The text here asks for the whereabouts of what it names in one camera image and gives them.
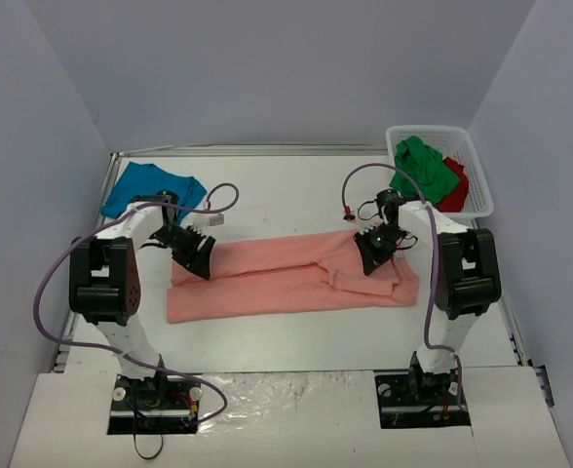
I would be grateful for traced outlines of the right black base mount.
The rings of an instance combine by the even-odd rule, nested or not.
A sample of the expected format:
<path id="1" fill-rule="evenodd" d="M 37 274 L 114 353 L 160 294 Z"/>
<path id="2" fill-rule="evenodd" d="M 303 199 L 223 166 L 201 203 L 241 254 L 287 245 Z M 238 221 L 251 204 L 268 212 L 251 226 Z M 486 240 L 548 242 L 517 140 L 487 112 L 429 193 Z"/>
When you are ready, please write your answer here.
<path id="1" fill-rule="evenodd" d="M 408 370 L 389 370 L 374 374 L 380 427 L 395 429 L 435 429 L 470 427 L 471 417 L 458 405 L 457 375 L 424 378 L 417 387 Z"/>

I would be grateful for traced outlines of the pink t shirt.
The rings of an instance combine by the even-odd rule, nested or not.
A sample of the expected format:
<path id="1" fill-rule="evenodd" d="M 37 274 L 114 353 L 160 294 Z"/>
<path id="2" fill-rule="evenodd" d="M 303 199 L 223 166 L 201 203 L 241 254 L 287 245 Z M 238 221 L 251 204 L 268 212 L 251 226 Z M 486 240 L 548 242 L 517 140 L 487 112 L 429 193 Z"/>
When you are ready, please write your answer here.
<path id="1" fill-rule="evenodd" d="M 394 257 L 365 275 L 353 236 L 339 230 L 218 244 L 209 279 L 172 267 L 167 320 L 415 305 L 420 280 L 407 260 Z"/>

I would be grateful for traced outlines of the white plastic basket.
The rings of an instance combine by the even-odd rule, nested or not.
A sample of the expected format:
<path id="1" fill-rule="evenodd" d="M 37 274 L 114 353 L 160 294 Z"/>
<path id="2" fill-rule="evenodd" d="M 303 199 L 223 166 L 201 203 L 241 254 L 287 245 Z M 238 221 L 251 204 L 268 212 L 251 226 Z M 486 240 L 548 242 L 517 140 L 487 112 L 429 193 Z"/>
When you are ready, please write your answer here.
<path id="1" fill-rule="evenodd" d="M 417 136 L 444 157 L 449 157 L 464 167 L 469 192 L 459 213 L 449 213 L 456 220 L 474 220 L 492 215 L 494 206 L 483 173 L 476 147 L 470 134 L 461 127 L 437 125 L 400 125 L 386 131 L 390 161 L 394 160 L 397 144 L 407 137 Z"/>

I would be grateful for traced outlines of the red t shirt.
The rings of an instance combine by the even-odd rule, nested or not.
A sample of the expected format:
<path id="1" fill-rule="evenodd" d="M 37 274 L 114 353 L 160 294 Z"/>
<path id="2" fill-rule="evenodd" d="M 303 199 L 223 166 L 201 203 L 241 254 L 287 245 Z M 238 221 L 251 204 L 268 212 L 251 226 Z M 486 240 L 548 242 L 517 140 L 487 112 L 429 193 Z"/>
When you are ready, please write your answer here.
<path id="1" fill-rule="evenodd" d="M 465 167 L 449 157 L 446 157 L 443 162 L 458 177 L 458 183 L 436 204 L 436 207 L 444 213 L 460 213 L 464 209 L 470 188 Z"/>

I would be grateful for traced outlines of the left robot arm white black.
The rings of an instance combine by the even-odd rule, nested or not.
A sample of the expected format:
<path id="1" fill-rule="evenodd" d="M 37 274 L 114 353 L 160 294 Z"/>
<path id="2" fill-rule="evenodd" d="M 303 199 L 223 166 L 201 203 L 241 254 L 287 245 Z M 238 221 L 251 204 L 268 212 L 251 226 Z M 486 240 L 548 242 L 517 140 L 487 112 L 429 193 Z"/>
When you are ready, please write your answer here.
<path id="1" fill-rule="evenodd" d="M 141 286 L 136 252 L 153 239 L 197 279 L 210 278 L 215 240 L 192 224 L 176 221 L 177 195 L 160 191 L 135 196 L 116 222 L 82 242 L 70 254 L 69 305 L 94 325 L 118 355 L 120 376 L 136 383 L 135 395 L 150 408 L 164 405 L 171 384 L 161 371 L 162 356 L 151 345 L 137 315 Z"/>

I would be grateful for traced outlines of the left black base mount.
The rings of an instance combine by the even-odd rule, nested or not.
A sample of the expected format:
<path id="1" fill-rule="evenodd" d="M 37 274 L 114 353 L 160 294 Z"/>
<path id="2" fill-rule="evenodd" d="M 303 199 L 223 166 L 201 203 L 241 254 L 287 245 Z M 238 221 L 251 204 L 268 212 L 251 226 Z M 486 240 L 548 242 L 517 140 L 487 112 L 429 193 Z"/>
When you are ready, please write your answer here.
<path id="1" fill-rule="evenodd" d="M 191 435 L 198 431 L 199 402 L 189 391 L 201 390 L 189 380 L 156 375 L 114 384 L 108 435 Z"/>

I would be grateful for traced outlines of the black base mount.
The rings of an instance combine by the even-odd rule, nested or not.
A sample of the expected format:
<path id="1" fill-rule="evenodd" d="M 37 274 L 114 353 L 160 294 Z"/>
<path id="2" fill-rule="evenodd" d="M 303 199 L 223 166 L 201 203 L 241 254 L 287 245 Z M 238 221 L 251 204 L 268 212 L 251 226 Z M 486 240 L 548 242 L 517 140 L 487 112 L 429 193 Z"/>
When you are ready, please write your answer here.
<path id="1" fill-rule="evenodd" d="M 201 390 L 189 380 L 156 375 L 114 384 L 108 435 L 191 435 L 198 431 L 199 402 L 189 391 Z"/>
<path id="2" fill-rule="evenodd" d="M 374 374 L 380 427 L 395 429 L 435 429 L 470 427 L 471 417 L 458 405 L 457 375 L 424 378 L 417 387 L 408 370 L 389 370 Z"/>

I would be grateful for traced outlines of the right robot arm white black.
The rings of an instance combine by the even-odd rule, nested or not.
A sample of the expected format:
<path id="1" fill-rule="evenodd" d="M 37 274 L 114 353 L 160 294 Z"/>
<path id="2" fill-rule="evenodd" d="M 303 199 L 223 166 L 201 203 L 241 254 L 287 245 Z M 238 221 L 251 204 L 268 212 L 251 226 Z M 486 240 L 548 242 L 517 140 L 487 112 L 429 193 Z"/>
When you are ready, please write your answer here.
<path id="1" fill-rule="evenodd" d="M 428 403 L 441 389 L 459 394 L 458 351 L 469 330 L 501 296 L 493 234 L 472 229 L 437 209 L 386 189 L 374 199 L 377 225 L 364 221 L 354 236 L 368 276 L 390 261 L 407 235 L 433 253 L 430 295 L 423 344 L 411 357 L 406 388 L 409 396 Z"/>

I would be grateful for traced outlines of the green t shirt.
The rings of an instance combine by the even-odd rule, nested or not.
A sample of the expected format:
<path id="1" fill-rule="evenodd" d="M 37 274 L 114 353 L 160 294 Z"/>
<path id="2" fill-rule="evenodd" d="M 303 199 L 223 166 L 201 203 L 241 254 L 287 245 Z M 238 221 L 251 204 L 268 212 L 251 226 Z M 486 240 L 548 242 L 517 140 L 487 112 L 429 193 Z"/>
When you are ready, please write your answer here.
<path id="1" fill-rule="evenodd" d="M 419 136 L 409 136 L 396 146 L 394 163 L 401 173 L 395 173 L 390 187 L 403 197 L 417 197 L 406 173 L 420 188 L 424 198 L 437 204 L 458 183 L 458 177 L 444 164 L 442 153 L 427 145 Z"/>

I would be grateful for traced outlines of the blue folded t shirt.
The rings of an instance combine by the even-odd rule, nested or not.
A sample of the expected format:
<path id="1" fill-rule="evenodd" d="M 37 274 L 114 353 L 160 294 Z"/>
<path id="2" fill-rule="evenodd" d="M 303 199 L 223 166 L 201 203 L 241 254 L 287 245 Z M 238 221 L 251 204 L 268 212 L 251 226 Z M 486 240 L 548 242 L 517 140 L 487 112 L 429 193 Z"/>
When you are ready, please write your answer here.
<path id="1" fill-rule="evenodd" d="M 130 162 L 112 187 L 100 214 L 117 218 L 133 198 L 156 196 L 163 191 L 175 194 L 180 205 L 191 209 L 197 208 L 208 193 L 192 176 L 174 175 L 154 164 Z"/>

